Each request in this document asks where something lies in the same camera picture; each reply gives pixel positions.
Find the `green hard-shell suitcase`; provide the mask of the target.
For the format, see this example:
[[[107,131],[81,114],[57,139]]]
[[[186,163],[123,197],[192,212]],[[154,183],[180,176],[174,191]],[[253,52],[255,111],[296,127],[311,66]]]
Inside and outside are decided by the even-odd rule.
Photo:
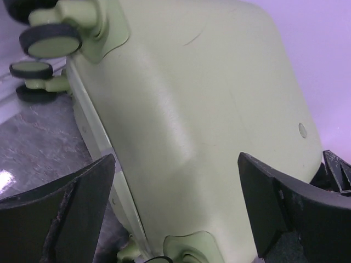
[[[242,1],[4,1],[23,52],[66,58],[90,153],[115,154],[110,199],[149,258],[259,258],[246,152],[304,182],[321,142],[273,19]]]

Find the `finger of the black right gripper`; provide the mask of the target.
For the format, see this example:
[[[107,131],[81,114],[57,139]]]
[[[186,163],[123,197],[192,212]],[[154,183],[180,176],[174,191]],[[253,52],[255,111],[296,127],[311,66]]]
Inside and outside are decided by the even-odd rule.
[[[350,164],[330,150],[323,152],[325,168],[334,192],[350,193]]]

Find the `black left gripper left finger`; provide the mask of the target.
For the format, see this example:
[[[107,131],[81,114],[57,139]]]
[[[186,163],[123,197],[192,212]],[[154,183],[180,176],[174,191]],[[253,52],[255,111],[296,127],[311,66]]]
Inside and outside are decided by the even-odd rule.
[[[1,200],[1,262],[92,262],[115,158]]]

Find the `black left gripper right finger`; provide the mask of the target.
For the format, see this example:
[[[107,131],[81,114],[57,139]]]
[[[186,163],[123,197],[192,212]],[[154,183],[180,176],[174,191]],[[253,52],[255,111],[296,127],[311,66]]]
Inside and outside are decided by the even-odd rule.
[[[309,262],[350,262],[350,193],[333,191],[325,161],[310,183],[243,152],[238,166],[259,257],[296,231]]]

